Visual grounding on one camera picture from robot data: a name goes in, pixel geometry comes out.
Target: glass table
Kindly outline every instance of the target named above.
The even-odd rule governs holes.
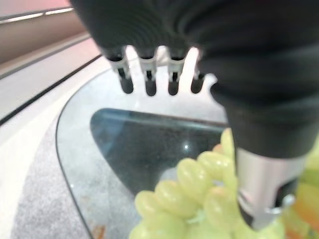
[[[138,60],[130,61],[130,68],[132,94],[123,93],[117,75],[107,70],[74,94],[58,122],[60,164],[94,239],[128,238],[140,220],[135,194],[174,177],[174,166],[184,157],[211,150],[226,124],[209,93],[213,76],[206,76],[194,95],[186,69],[178,94],[170,96],[167,67],[161,66],[157,94],[149,97]]]

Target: bunch of grapes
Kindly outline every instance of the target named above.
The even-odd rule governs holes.
[[[316,149],[309,155],[295,205],[255,232],[242,220],[236,203],[228,128],[212,151],[178,163],[177,182],[160,181],[154,192],[137,194],[135,205],[143,219],[129,239],[319,239],[319,140]]]

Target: gray carpet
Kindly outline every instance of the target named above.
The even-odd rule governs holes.
[[[67,188],[55,149],[57,119],[29,169],[11,239],[89,239]]]

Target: white floor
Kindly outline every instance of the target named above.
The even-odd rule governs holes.
[[[109,67],[99,58],[0,128],[0,138],[6,136],[0,144],[0,239],[9,238],[23,183],[44,133],[73,93]],[[17,129],[30,114],[35,116],[7,138],[7,132]]]

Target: black stripe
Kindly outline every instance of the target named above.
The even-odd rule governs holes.
[[[94,57],[93,59],[91,59],[90,61],[86,62],[85,64],[83,64],[82,66],[80,66],[79,68],[75,69],[74,71],[72,71],[70,74],[66,75],[65,77],[63,77],[61,80],[55,82],[54,84],[52,84],[51,86],[49,86],[48,88],[44,89],[43,91],[41,91],[39,94],[37,94],[36,96],[32,97],[30,100],[26,101],[23,105],[19,106],[18,108],[16,108],[14,111],[12,111],[11,113],[9,113],[8,115],[6,115],[5,117],[3,117],[2,119],[0,119],[0,126],[3,125],[5,122],[7,122],[9,119],[11,119],[12,117],[14,117],[15,115],[17,115],[18,113],[20,113],[22,110],[24,110],[25,108],[27,108],[29,105],[31,105],[33,102],[35,102],[36,100],[38,100],[41,96],[44,96],[46,93],[48,93],[49,91],[53,90],[55,87],[57,87],[58,85],[62,84],[63,82],[65,82],[67,79],[69,79],[71,76],[75,75],[76,73],[78,73],[79,71],[81,71],[83,68],[87,67],[88,65],[90,65],[92,62],[96,61],[97,59],[99,59],[102,55],[98,55],[96,57]]]

